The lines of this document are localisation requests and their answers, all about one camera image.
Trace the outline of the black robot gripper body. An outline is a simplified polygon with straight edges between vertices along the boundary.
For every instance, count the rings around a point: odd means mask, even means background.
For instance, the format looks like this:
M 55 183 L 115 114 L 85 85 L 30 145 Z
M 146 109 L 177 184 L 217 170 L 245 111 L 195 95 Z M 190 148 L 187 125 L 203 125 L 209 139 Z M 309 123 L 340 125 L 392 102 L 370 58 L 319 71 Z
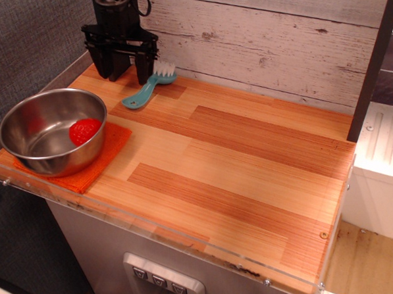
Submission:
M 156 57 L 158 36 L 143 29 L 140 22 L 151 13 L 151 1 L 146 2 L 146 12 L 142 12 L 138 0 L 93 0 L 97 24 L 82 26 L 86 49 L 96 46 L 129 56 Z

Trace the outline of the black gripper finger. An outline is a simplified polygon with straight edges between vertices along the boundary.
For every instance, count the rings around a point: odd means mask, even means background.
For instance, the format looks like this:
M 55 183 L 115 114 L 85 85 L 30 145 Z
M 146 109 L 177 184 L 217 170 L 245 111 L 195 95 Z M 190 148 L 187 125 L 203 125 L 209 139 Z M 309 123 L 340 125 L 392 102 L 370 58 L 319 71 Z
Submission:
M 90 56 L 102 78 L 108 78 L 113 72 L 113 61 L 110 52 L 100 47 L 88 47 Z
M 140 54 L 135 56 L 136 74 L 138 75 L 138 83 L 146 84 L 148 78 L 153 74 L 155 58 L 152 55 Z

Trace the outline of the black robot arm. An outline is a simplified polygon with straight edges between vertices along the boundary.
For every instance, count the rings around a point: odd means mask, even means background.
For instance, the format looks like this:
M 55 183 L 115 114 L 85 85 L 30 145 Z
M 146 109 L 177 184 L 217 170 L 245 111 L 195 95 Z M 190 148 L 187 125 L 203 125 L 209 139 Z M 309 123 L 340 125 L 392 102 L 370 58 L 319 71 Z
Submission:
M 85 46 L 104 79 L 112 82 L 136 65 L 138 83 L 144 85 L 153 74 L 157 59 L 158 36 L 141 27 L 140 18 L 151 13 L 147 0 L 147 12 L 141 12 L 138 0 L 92 0 L 97 24 L 83 25 Z

